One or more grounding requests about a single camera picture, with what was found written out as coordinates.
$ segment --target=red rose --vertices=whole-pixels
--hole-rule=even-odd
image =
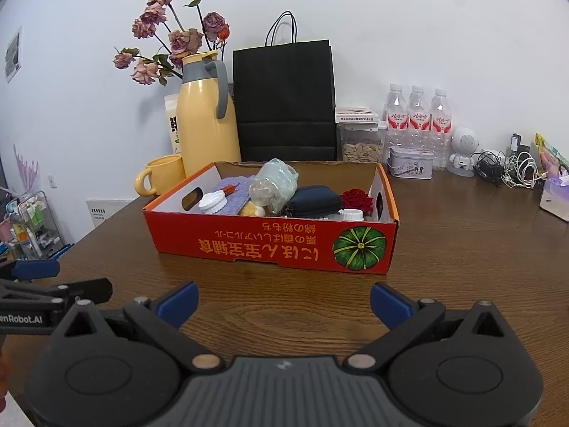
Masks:
[[[358,209],[362,212],[373,212],[373,198],[361,189],[350,189],[341,196],[345,209]]]
[[[217,33],[217,38],[221,41],[226,41],[229,38],[229,24],[225,24]]]

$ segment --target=green pumpkin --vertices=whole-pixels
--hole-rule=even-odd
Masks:
[[[334,258],[353,271],[373,268],[385,255],[385,236],[371,226],[346,229],[332,245]]]

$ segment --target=flower stem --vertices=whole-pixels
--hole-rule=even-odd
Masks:
[[[174,14],[174,19],[176,20],[176,22],[177,22],[178,25],[180,26],[180,30],[181,30],[182,32],[184,32],[184,28],[182,27],[181,22],[180,22],[180,20],[178,19],[177,14],[176,14],[176,12],[174,11],[174,8],[172,7],[172,4],[169,4],[168,7],[172,10],[172,13]]]
[[[154,36],[158,39],[158,41],[159,41],[160,43],[162,43],[162,46],[164,46],[164,48],[166,48],[166,51],[169,52],[170,54],[172,54],[172,51],[170,51],[170,48],[168,48],[168,47],[166,46],[166,44],[165,44],[163,41],[161,41],[161,39],[158,37],[158,35],[154,34]]]
[[[150,61],[150,62],[154,62],[153,59],[148,59],[148,58],[146,58],[146,57],[144,57],[144,56],[133,56],[133,57],[135,57],[135,58],[140,58],[140,59],[145,59],[146,61]],[[167,70],[168,72],[173,73],[173,74],[174,74],[175,76],[177,76],[178,78],[183,78],[183,77],[181,76],[181,74],[178,73],[178,72],[176,72],[175,70],[172,70],[172,69],[169,69],[169,68],[167,68],[167,67],[164,67],[163,65],[159,65],[159,67],[160,67],[161,69],[164,69],[164,70]]]
[[[178,72],[176,72],[175,70],[171,70],[171,69],[166,69],[169,70],[171,73],[173,73],[175,76],[177,76],[178,78],[184,78],[182,77]]]
[[[200,22],[201,22],[201,30],[204,31],[204,37],[206,37],[206,43],[208,44],[208,48],[211,51],[212,47],[209,44],[209,40],[208,40],[208,35],[206,34],[206,26],[204,26],[204,18],[201,17],[201,9],[200,9],[200,5],[196,5],[197,8],[197,14],[200,16]]]

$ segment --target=red cardboard box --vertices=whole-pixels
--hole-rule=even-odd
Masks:
[[[381,165],[289,162],[298,186],[325,184],[338,194],[360,188],[374,198],[371,221],[203,215],[197,202],[223,178],[256,175],[261,163],[215,162],[144,207],[159,252],[280,267],[386,274],[399,215]]]

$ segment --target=blue gripper pad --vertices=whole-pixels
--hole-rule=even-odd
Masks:
[[[53,278],[59,273],[57,260],[19,260],[12,269],[12,276],[19,281],[32,279]]]
[[[195,313],[198,302],[196,283],[189,282],[155,300],[153,310],[162,321],[180,329],[181,325]]]
[[[394,291],[383,284],[374,284],[369,293],[369,305],[379,320],[393,329],[413,316],[414,309],[410,301],[398,297]]]

